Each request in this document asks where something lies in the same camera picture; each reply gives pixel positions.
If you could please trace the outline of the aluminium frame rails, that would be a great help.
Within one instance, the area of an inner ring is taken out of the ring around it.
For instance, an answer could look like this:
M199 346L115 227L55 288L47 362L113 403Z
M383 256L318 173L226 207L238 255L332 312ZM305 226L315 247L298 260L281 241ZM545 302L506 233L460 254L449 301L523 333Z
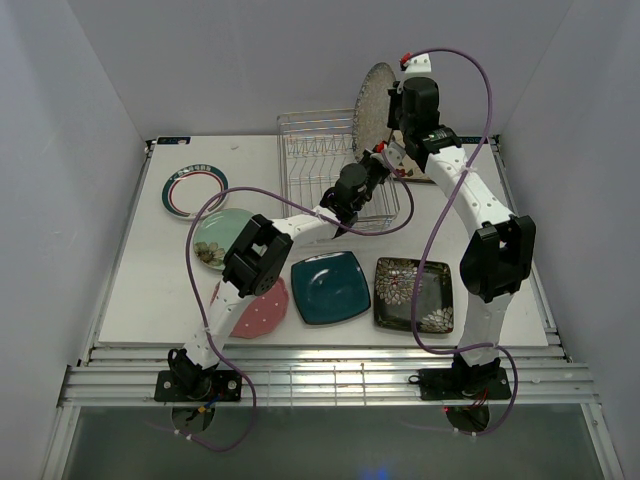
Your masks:
M151 146L90 352L68 373L64 405L154 404L168 351L200 330L196 296L209 297L218 280L204 266L186 268L189 226L165 211L162 187L182 167L211 164L241 188L229 197L231 206L279 217L281 206L269 198L279 188L279 150L274 136L194 137ZM259 193L246 192L248 186ZM526 281L510 305L502 339L517 363L520 403L597 401L588 367L566 358L536 279ZM419 390L409 377L446 363L420 350L411 335L376 327L371 314L319 328L304 324L294 309L271 334L234 339L225 352L253 380L243 404L262 407L411 405Z

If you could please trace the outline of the black floral square plate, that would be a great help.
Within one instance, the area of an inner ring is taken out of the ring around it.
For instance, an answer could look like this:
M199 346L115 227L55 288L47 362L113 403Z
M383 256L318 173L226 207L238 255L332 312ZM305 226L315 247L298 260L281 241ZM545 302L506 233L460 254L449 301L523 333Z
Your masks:
M374 322L378 327L411 332L411 301L418 259L380 257L374 277ZM451 269L427 261L417 295L416 325L420 333L445 335L454 330Z

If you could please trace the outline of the wire dish rack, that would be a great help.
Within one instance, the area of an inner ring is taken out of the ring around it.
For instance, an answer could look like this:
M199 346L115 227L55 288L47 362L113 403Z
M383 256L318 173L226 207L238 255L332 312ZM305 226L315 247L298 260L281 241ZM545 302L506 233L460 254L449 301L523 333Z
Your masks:
M341 169L356 161L353 151L353 108L282 113L277 117L280 195L312 209L333 187ZM376 188L358 213L354 228L384 231L399 214L391 179Z

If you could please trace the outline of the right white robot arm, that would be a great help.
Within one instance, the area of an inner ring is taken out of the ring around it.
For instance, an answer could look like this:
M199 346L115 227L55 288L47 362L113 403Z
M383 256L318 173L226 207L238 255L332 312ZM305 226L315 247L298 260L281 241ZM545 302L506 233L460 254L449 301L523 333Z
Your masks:
M440 122L433 79L401 80L389 95L389 126L402 133L406 154L441 189L469 236L459 264L468 292L463 333L450 367L418 373L421 395L508 399L515 389L500 365L497 346L508 306L531 272L535 223L504 206L473 171L459 137Z

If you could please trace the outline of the mint green flower plate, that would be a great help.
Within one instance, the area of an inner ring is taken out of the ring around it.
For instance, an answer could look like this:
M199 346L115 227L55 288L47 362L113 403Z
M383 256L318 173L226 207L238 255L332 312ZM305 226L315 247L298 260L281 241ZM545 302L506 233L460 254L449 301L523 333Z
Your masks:
M196 228L193 251L206 267L223 271L224 258L253 213L231 208L217 211L205 218Z

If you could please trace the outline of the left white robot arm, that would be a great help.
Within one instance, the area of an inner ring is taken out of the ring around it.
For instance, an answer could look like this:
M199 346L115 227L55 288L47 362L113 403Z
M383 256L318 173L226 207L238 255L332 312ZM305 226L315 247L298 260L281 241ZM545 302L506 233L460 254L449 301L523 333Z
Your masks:
M205 306L196 298L202 327L182 348L169 353L169 370L182 394L197 400L210 392L231 331L247 306L274 286L291 250L354 232L359 212L404 156L402 146L383 142L343 167L313 209L276 220L257 214L246 223L225 254L213 302Z

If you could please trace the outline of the cream floral square plate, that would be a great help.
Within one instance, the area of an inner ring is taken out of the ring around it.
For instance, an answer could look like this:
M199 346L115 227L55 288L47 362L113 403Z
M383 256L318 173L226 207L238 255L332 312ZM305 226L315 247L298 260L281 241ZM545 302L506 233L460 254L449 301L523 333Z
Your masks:
M390 133L389 141L398 143L401 147L404 146L402 134L399 130L393 130ZM408 183L423 183L433 184L433 180L426 175L418 166L418 164L412 160L408 155L405 155L403 160L397 167L398 174Z

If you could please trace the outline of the speckled round plate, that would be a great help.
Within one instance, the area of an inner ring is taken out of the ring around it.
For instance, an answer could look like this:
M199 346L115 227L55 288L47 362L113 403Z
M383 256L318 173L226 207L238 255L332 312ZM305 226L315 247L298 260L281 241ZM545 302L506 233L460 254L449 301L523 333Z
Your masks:
M365 150L373 150L391 135L392 130L387 125L390 108L388 90L395 82L395 74L385 62L375 64L363 80L352 124L352 147L357 161L362 159Z

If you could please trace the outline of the white plate green rim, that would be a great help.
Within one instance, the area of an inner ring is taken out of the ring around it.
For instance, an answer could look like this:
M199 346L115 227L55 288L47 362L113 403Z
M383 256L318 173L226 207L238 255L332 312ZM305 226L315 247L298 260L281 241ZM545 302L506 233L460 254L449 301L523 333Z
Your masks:
M220 169L209 164L192 164L166 180L161 202L170 215L192 220L208 199L228 188L228 178Z

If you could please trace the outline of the left blue table label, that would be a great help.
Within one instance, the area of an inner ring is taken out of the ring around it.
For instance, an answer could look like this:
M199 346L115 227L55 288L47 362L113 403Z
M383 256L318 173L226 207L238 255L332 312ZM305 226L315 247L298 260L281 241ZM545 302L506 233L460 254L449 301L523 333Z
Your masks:
M189 145L190 142L191 138L189 136L163 136L156 140L157 145Z

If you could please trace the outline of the right blue table label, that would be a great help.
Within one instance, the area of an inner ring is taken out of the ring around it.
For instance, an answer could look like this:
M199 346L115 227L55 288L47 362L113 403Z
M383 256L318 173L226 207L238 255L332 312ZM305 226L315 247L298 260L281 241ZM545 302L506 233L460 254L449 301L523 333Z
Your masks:
M478 145L478 144L489 143L488 138L483 138L481 136L460 136L459 139L461 143L465 145Z

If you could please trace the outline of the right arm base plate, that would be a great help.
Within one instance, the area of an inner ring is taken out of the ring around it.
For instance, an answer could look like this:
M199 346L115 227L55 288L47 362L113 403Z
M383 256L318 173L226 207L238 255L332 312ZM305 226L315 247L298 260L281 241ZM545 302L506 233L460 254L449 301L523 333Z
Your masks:
M499 367L488 375L456 379L452 368L420 369L408 378L419 388L419 396L430 400L509 400L512 390L506 370Z

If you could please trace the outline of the blue table label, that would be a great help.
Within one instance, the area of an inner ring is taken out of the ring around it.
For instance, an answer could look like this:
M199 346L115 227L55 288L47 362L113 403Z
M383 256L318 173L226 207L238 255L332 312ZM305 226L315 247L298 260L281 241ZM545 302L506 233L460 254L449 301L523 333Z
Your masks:
M478 144L489 143L488 138L483 138L481 136L460 136L459 139L461 143L465 145L478 145Z
M189 136L163 136L156 140L157 145L189 145L190 142L191 138Z

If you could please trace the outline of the pink dotted plate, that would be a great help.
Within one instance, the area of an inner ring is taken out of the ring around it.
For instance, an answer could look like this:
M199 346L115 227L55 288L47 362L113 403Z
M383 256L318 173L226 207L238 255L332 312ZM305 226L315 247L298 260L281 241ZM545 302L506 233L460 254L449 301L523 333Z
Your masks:
M208 333L219 345L229 337L254 339L269 334L284 319L288 305L282 278L267 292L243 298L230 282L219 281L209 305Z

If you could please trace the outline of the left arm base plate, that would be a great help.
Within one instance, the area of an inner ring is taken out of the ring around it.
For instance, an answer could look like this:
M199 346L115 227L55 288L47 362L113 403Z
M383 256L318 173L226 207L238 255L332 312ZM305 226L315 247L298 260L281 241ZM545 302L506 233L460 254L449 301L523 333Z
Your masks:
M241 400L242 377L233 370L215 370L187 387L171 371L158 374L153 399L163 403L202 403Z

